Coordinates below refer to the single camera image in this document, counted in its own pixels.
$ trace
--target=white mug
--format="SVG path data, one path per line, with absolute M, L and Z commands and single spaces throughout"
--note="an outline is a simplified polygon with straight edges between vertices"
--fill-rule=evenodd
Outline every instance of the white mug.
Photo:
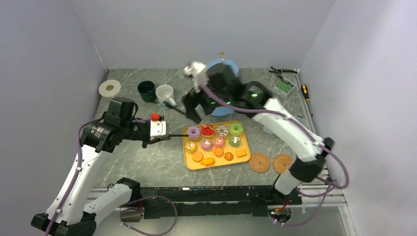
M 175 106 L 177 103 L 174 101 L 174 89 L 169 85 L 161 85 L 156 88 L 156 97 L 160 105 L 164 105 L 164 102 L 168 102 Z

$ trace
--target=woven coaster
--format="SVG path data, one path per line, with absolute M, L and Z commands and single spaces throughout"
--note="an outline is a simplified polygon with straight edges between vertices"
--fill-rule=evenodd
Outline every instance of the woven coaster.
M 293 158 L 288 154 L 278 154 L 272 161 L 272 166 L 278 174 L 284 173 L 290 167 L 293 162 Z
M 249 167 L 258 173 L 266 172 L 271 166 L 268 156 L 263 153 L 254 153 L 249 159 Z

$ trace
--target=white wall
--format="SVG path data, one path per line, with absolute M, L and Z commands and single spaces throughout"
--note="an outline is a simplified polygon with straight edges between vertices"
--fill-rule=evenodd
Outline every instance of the white wall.
M 334 0 L 70 0 L 107 68 L 300 68 Z
M 301 67 L 316 129 L 349 169 L 360 236 L 417 232 L 416 12 L 414 0 L 337 0 Z
M 0 235 L 43 235 L 105 70 L 67 0 L 2 0 L 0 22 Z

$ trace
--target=yellow tray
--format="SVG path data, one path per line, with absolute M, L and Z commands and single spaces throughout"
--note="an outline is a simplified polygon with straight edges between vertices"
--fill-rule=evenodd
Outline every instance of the yellow tray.
M 214 128 L 216 128 L 220 124 L 224 124 L 224 125 L 227 125 L 228 127 L 230 127 L 230 125 L 232 123 L 235 123 L 235 122 L 242 125 L 242 123 L 240 123 L 237 120 L 214 123 L 214 124 L 211 124 L 211 125 L 213 125 Z M 188 129 L 188 127 L 185 127 L 182 130 L 182 134 L 187 134 L 187 129 Z M 229 134 L 226 138 L 224 138 L 224 141 L 225 141 L 225 145 L 224 145 L 224 148 L 223 148 L 224 151 L 223 151 L 223 155 L 221 155 L 220 157 L 217 157 L 217 156 L 214 155 L 214 153 L 213 153 L 214 147 L 213 147 L 213 149 L 211 149 L 211 151 L 204 151 L 201 148 L 201 142 L 203 141 L 203 139 L 205 139 L 204 137 L 201 136 L 197 140 L 192 140 L 197 146 L 197 151 L 200 151 L 203 154 L 204 158 L 209 158 L 209 157 L 214 158 L 215 163 L 212 166 L 205 166 L 205 165 L 200 164 L 199 162 L 195 162 L 192 158 L 192 154 L 186 152 L 185 148 L 184 148 L 187 141 L 189 141 L 189 139 L 188 139 L 188 137 L 183 137 L 182 138 L 182 148 L 184 149 L 185 166 L 187 168 L 189 168 L 190 170 L 198 170 L 198 169 L 205 169 L 205 168 L 216 167 L 216 166 L 232 165 L 232 164 L 248 161 L 250 159 L 250 150 L 249 150 L 249 144 L 248 144 L 247 139 L 246 139 L 245 130 L 243 129 L 243 133 L 241 135 L 239 135 L 239 137 L 240 137 L 239 147 L 230 146 L 229 139 L 230 139 L 231 136 L 232 135 Z M 237 157 L 236 156 L 236 151 L 239 150 L 239 149 L 243 149 L 243 148 L 246 149 L 247 155 L 243 156 L 243 157 Z M 233 160 L 228 161 L 228 160 L 224 159 L 224 154 L 227 153 L 227 152 L 231 152 L 233 154 Z

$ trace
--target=roll of tape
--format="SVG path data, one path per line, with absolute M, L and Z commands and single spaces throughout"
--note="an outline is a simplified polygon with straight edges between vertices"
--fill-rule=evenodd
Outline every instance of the roll of tape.
M 98 92 L 103 97 L 114 97 L 120 92 L 120 89 L 121 84 L 119 81 L 107 80 L 98 87 Z

